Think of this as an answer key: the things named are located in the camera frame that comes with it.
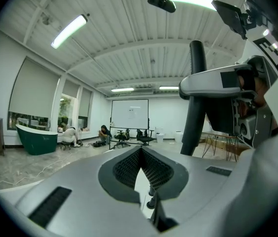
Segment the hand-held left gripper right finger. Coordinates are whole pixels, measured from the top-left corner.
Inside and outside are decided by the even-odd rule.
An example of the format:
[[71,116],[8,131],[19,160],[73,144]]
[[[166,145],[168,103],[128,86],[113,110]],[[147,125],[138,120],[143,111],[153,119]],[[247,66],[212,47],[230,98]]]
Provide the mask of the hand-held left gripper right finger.
[[227,205],[238,193],[236,163],[141,149],[141,167],[158,184],[143,237],[224,237]]

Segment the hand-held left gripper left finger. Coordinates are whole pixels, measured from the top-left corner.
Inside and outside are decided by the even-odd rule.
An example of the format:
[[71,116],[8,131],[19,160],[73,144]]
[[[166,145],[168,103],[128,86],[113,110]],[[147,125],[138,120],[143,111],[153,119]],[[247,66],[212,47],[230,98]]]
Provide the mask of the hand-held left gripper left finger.
[[159,237],[142,211],[144,181],[129,188],[114,176],[115,164],[137,147],[74,161],[40,183],[0,191],[11,219],[32,237]]

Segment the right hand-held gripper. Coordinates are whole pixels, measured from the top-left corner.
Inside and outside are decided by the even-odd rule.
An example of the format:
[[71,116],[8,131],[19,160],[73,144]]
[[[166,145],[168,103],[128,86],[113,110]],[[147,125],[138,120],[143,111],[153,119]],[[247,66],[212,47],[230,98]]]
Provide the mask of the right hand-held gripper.
[[[232,66],[189,75],[178,87],[182,99],[206,98],[205,111],[214,131],[235,134],[256,148],[278,133],[278,9],[271,4],[266,13],[253,0],[245,0],[244,8],[244,13],[236,14],[239,31],[246,38],[240,60]],[[262,107],[253,102],[255,91],[241,86],[239,76],[246,72],[267,84]]]

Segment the person's right hand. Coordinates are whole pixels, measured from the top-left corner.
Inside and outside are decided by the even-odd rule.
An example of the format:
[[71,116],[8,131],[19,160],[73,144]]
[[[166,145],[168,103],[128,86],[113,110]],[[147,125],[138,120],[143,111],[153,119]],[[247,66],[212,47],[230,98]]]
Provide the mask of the person's right hand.
[[256,77],[250,70],[239,71],[238,79],[242,90],[251,90],[257,94],[253,100],[255,106],[264,106],[266,103],[264,95],[268,91],[266,82],[263,79]]

